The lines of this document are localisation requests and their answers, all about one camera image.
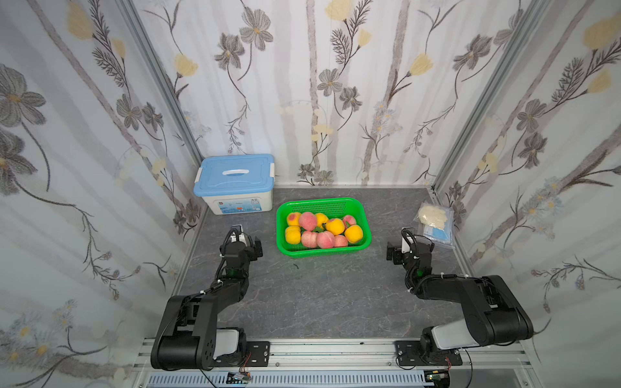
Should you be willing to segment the yellow peach with red blush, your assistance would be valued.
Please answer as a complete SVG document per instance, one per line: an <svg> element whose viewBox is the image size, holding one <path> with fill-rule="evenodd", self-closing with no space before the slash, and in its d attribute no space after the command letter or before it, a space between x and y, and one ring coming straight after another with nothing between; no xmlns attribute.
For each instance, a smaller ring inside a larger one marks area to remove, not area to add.
<svg viewBox="0 0 621 388"><path fill-rule="evenodd" d="M287 225L299 227L301 216L302 214L299 212L290 213L286 218Z"/></svg>

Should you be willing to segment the pink peach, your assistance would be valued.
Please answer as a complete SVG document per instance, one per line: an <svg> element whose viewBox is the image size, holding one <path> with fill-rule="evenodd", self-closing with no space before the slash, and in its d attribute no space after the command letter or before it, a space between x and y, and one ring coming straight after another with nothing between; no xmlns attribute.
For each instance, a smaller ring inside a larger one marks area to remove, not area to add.
<svg viewBox="0 0 621 388"><path fill-rule="evenodd" d="M317 216L312 212L302 213L299 218L299 226L305 231L313 231L318 226Z"/></svg>
<svg viewBox="0 0 621 388"><path fill-rule="evenodd" d="M334 247L348 247L349 241L344 235L336 235L334 239Z"/></svg>
<svg viewBox="0 0 621 388"><path fill-rule="evenodd" d="M357 225L356 219L351 215L344 216L342 218L342 221L344 223L345 229L349 229L350 227Z"/></svg>
<svg viewBox="0 0 621 388"><path fill-rule="evenodd" d="M321 249L332 249L336 244L336 236L330 231L318 233L316 243Z"/></svg>
<svg viewBox="0 0 621 388"><path fill-rule="evenodd" d="M304 231L301 236L301 243L305 248L315 249L318 247L317 239L319 233L314 231Z"/></svg>

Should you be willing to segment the yellow peach bottom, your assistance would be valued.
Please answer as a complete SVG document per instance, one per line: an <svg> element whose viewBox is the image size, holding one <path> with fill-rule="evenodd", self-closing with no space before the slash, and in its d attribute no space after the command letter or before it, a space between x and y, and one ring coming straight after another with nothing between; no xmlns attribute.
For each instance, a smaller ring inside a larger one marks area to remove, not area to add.
<svg viewBox="0 0 621 388"><path fill-rule="evenodd" d="M338 235L344 234L346 230L346 226L342 219L333 218L333 219L328 220L324 224L324 229L332 233L334 236L338 236Z"/></svg>

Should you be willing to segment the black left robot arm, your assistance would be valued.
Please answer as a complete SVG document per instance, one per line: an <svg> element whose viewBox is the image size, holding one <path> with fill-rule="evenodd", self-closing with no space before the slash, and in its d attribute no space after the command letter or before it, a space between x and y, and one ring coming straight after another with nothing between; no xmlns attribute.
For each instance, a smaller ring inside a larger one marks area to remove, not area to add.
<svg viewBox="0 0 621 388"><path fill-rule="evenodd" d="M150 352L157 370L211 370L241 366L249 356L242 328L219 328L218 315L241 302L250 284L250 264L262 257L259 239L240 226L229 229L211 284L195 294L168 299Z"/></svg>

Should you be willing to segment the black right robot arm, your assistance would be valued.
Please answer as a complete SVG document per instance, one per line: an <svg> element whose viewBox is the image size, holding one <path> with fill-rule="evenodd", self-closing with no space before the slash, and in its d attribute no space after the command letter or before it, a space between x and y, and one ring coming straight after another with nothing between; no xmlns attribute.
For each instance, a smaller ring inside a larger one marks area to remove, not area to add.
<svg viewBox="0 0 621 388"><path fill-rule="evenodd" d="M463 313L460 320L425 328L420 336L425 354L509 346L532 338L535 329L530 317L500 276L435 273L433 240L409 228L400 234L400 247L387 245L387 260L404 268L409 294L420 300L456 303Z"/></svg>

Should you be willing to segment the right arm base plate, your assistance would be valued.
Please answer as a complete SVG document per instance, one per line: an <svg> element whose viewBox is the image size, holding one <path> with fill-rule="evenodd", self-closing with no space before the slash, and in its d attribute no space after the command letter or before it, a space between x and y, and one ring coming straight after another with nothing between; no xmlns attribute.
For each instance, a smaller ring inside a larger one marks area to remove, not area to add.
<svg viewBox="0 0 621 388"><path fill-rule="evenodd" d="M396 361L405 368L418 366L443 367L461 366L463 359L457 349L441 350L434 344L422 344L419 340L398 340L394 342Z"/></svg>

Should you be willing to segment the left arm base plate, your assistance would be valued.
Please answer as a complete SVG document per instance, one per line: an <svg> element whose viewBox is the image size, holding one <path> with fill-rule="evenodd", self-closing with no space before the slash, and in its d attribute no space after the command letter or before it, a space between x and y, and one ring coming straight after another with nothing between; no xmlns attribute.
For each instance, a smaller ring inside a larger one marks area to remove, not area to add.
<svg viewBox="0 0 621 388"><path fill-rule="evenodd" d="M269 341L249 341L241 344L238 351L222 355L215 359L214 367L248 368L268 367L271 355L271 343Z"/></svg>

